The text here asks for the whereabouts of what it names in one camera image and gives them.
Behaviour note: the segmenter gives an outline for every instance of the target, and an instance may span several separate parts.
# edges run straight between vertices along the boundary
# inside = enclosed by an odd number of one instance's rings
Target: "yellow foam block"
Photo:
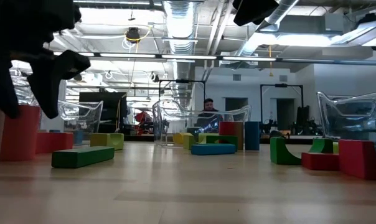
[[[115,150],[122,150],[125,145],[125,135],[119,133],[113,134],[91,134],[90,146],[110,146]]]
[[[183,139],[184,135],[192,135],[192,134],[191,133],[175,133],[173,135],[174,144],[183,145],[184,144],[184,139]]]
[[[199,133],[199,144],[206,144],[206,136],[218,136],[217,133]]]
[[[335,154],[339,153],[339,143],[338,142],[333,143],[333,153],[335,153]]]
[[[184,144],[183,144],[184,149],[190,150],[192,145],[194,145],[196,143],[195,137],[193,135],[185,134],[185,135],[183,135],[182,138],[184,140]]]

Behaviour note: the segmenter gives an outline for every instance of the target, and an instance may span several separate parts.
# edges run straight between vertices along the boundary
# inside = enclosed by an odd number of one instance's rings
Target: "man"
[[[206,133],[211,133],[212,129],[218,131],[219,122],[223,120],[223,117],[215,113],[206,113],[206,111],[219,112],[214,109],[213,99],[208,98],[204,101],[204,113],[198,115],[198,120],[195,126],[206,129]]]

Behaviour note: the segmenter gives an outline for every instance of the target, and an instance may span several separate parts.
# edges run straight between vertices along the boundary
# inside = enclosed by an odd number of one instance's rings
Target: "door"
[[[294,123],[294,99],[276,99],[278,130],[288,130]]]

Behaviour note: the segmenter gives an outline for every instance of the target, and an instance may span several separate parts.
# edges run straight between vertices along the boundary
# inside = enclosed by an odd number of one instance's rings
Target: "foam block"
[[[260,122],[245,122],[245,150],[260,150]]]
[[[206,136],[206,142],[214,144],[216,141],[224,141],[227,144],[235,145],[236,149],[238,149],[238,137],[236,136]]]
[[[113,159],[114,156],[115,149],[108,146],[55,151],[52,153],[51,166],[54,168],[79,168]]]
[[[279,165],[301,165],[301,159],[288,151],[285,138],[273,137],[270,140],[271,162]]]
[[[29,161],[35,158],[40,108],[19,105],[20,116],[6,116],[2,131],[0,161]]]
[[[90,146],[110,146],[115,150],[122,150],[125,144],[124,134],[91,134]]]
[[[173,135],[174,144],[176,144],[176,145],[183,145],[183,143],[184,143],[183,136],[184,135],[192,135],[192,134],[191,133],[175,133]]]
[[[221,121],[219,127],[221,136],[236,136],[237,150],[243,150],[243,122],[240,121]]]
[[[82,130],[73,131],[73,144],[83,144],[83,134]]]
[[[333,153],[333,141],[331,139],[314,138],[309,152]]]
[[[206,136],[218,136],[218,133],[199,133],[199,144],[206,144]]]
[[[190,150],[192,145],[195,144],[195,137],[193,135],[184,135],[184,144],[183,148],[186,150]]]
[[[339,143],[333,142],[333,153],[337,154],[339,153]]]
[[[36,154],[73,149],[71,133],[37,133]]]
[[[233,144],[194,144],[191,154],[198,156],[234,154],[237,150]]]
[[[303,152],[301,154],[301,165],[311,170],[339,170],[339,155],[325,153]]]
[[[376,180],[376,150],[372,141],[340,140],[339,162],[344,174]]]

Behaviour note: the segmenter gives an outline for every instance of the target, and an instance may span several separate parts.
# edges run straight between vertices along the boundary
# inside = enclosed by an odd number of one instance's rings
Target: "red object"
[[[36,154],[73,149],[72,133],[37,133]]]
[[[308,153],[301,154],[301,165],[311,170],[339,170],[339,155],[326,153]]]
[[[236,122],[234,121],[220,121],[219,135],[223,136],[236,136],[237,130],[235,128]]]
[[[238,138],[238,150],[243,150],[243,122],[220,121],[219,135],[236,136]]]
[[[4,120],[0,161],[29,161],[35,157],[40,108],[19,105],[19,112],[17,119],[6,116]]]
[[[371,141],[340,140],[341,172],[367,180],[376,180],[376,150]]]

